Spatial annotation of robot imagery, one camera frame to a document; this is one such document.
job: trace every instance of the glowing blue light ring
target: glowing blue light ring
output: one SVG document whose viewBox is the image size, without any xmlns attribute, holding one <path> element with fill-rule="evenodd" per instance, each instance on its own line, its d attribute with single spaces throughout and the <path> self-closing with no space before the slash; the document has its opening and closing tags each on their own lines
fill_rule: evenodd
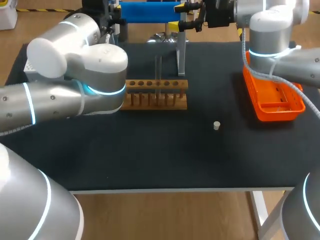
<svg viewBox="0 0 320 240">
<path fill-rule="evenodd" d="M 83 33 L 83 31 L 80 29 L 80 27 L 78 27 L 77 25 L 75 25 L 75 24 L 73 24 L 72 22 L 69 22 L 69 21 L 62 21 L 62 22 L 59 22 L 59 24 L 68 24 L 68 25 L 74 27 L 76 29 L 76 31 L 79 32 L 82 35 L 83 39 L 85 40 L 86 45 L 89 46 L 88 38 Z"/>
<path fill-rule="evenodd" d="M 120 89 L 119 91 L 114 91 L 114 92 L 103 92 L 103 91 L 98 91 L 98 90 L 94 90 L 92 87 L 88 86 L 88 88 L 94 92 L 95 94 L 99 94 L 99 95 L 105 95 L 105 96 L 111 96 L 111 95 L 116 95 L 121 93 L 123 90 L 126 89 L 126 85 L 123 86 L 122 89 Z"/>
<path fill-rule="evenodd" d="M 287 48 L 286 50 L 278 53 L 273 53 L 273 54 L 261 54 L 261 53 L 255 53 L 249 49 L 249 53 L 252 54 L 253 56 L 257 57 L 262 57 L 262 58 L 272 58 L 272 57 L 279 57 L 279 56 L 284 56 L 290 52 L 290 48 Z"/>
<path fill-rule="evenodd" d="M 265 11 L 267 8 L 267 0 L 262 0 L 262 11 Z"/>
<path fill-rule="evenodd" d="M 309 177 L 310 173 L 306 176 L 305 180 L 304 180 L 304 183 L 303 183 L 303 201 L 304 201 L 304 205 L 305 205 L 305 208 L 306 208 L 306 211 L 308 212 L 309 214 L 309 217 L 311 218 L 313 224 L 316 226 L 316 228 L 319 230 L 320 232 L 320 225 L 317 223 L 317 220 L 315 219 L 314 215 L 312 214 L 311 210 L 310 210 L 310 207 L 308 205 L 308 202 L 307 202 L 307 196 L 306 196 L 306 184 L 307 184 L 307 179 Z"/>
<path fill-rule="evenodd" d="M 46 182 L 46 186 L 47 186 L 46 203 L 45 203 L 45 207 L 44 207 L 44 211 L 43 211 L 42 217 L 40 218 L 40 221 L 39 221 L 38 225 L 36 226 L 35 230 L 31 234 L 31 236 L 28 238 L 28 240 L 34 240 L 36 238 L 36 236 L 38 235 L 41 227 L 43 226 L 43 224 L 44 224 L 44 222 L 46 220 L 46 217 L 48 215 L 49 208 L 50 208 L 50 205 L 51 205 L 51 185 L 50 185 L 49 179 L 42 171 L 40 171 L 40 173 L 42 173 L 42 175 L 43 175 L 43 177 L 45 179 L 45 182 Z"/>
<path fill-rule="evenodd" d="M 30 106 L 32 125 L 35 125 L 36 124 L 36 114 L 35 114 L 34 104 L 32 103 L 30 90 L 29 90 L 29 87 L 26 82 L 23 83 L 23 86 L 24 86 L 25 94 L 26 94 L 26 97 L 28 98 L 28 102 L 29 102 L 29 106 Z"/>
</svg>

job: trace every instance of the wooden peg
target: wooden peg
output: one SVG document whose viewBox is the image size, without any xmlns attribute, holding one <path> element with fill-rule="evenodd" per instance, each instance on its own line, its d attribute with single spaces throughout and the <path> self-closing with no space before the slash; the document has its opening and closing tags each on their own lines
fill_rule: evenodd
<svg viewBox="0 0 320 240">
<path fill-rule="evenodd" d="M 173 94 L 173 104 L 172 106 L 175 106 L 176 105 L 176 99 L 177 99 L 177 94 Z"/>
<path fill-rule="evenodd" d="M 148 93 L 148 106 L 150 106 L 150 101 L 151 101 L 151 93 Z"/>
<path fill-rule="evenodd" d="M 181 99 L 183 98 L 184 94 L 185 94 L 185 90 L 181 88 L 180 89 L 180 98 Z"/>
<path fill-rule="evenodd" d="M 139 92 L 139 106 L 142 105 L 142 92 Z"/>
<path fill-rule="evenodd" d="M 157 106 L 159 106 L 159 93 L 158 92 L 155 94 L 155 104 Z"/>
<path fill-rule="evenodd" d="M 167 93 L 164 94 L 164 105 L 168 106 L 168 94 Z"/>
<path fill-rule="evenodd" d="M 134 105 L 134 100 L 135 100 L 135 94 L 131 93 L 131 106 Z"/>
</svg>

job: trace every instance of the white cable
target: white cable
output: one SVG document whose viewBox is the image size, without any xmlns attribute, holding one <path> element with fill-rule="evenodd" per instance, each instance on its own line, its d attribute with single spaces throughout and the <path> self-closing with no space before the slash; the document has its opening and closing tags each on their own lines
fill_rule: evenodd
<svg viewBox="0 0 320 240">
<path fill-rule="evenodd" d="M 269 74 L 257 72 L 249 66 L 248 61 L 247 61 L 247 57 L 246 57 L 246 30 L 244 28 L 242 29 L 242 59 L 243 59 L 243 63 L 245 65 L 245 67 L 255 77 L 258 77 L 259 79 L 263 79 L 263 80 L 267 79 L 267 80 L 272 80 L 272 81 L 276 81 L 276 82 L 281 82 L 281 83 L 288 85 L 293 90 L 295 90 L 296 93 L 304 100 L 304 102 L 311 108 L 311 110 L 315 113 L 315 115 L 320 119 L 320 111 L 312 103 L 312 101 L 302 91 L 300 91 L 300 89 L 297 88 L 293 83 L 291 83 L 288 80 L 285 80 L 284 78 L 279 77 L 279 76 L 272 75 L 270 77 Z"/>
</svg>

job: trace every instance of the cable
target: cable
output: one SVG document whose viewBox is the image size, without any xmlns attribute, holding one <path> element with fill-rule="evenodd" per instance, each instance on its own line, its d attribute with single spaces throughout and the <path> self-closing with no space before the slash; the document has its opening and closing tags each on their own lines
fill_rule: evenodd
<svg viewBox="0 0 320 240">
<path fill-rule="evenodd" d="M 290 88 L 296 91 L 296 93 L 304 100 L 304 102 L 311 108 L 311 110 L 315 113 L 315 115 L 320 119 L 320 111 L 317 109 L 317 107 L 312 103 L 312 101 L 302 92 L 299 88 L 297 88 L 292 82 L 289 82 L 288 80 L 274 75 L 264 74 L 261 72 L 257 72 L 253 70 L 247 61 L 246 57 L 246 30 L 245 28 L 242 29 L 242 59 L 245 67 L 249 70 L 250 73 L 252 73 L 255 77 L 257 76 L 259 79 L 263 80 L 272 80 L 276 82 L 281 82 L 286 85 L 288 85 Z"/>
<path fill-rule="evenodd" d="M 9 135 L 9 134 L 16 133 L 16 132 L 18 132 L 18 131 L 21 131 L 21 130 L 26 129 L 26 128 L 31 127 L 31 126 L 32 126 L 32 124 L 29 124 L 29 125 L 17 127 L 17 128 L 15 128 L 15 129 L 12 129 L 12 130 L 0 132 L 0 137 L 7 136 L 7 135 Z"/>
</svg>

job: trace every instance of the wooden test tube rack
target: wooden test tube rack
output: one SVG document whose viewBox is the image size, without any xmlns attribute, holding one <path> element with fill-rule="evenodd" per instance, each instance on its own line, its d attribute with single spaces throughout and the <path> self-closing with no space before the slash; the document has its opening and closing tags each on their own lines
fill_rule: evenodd
<svg viewBox="0 0 320 240">
<path fill-rule="evenodd" d="M 126 80 L 126 94 L 121 110 L 186 110 L 187 80 Z M 142 93 L 139 90 L 152 92 Z M 155 93 L 154 90 L 179 90 L 179 93 Z"/>
</svg>

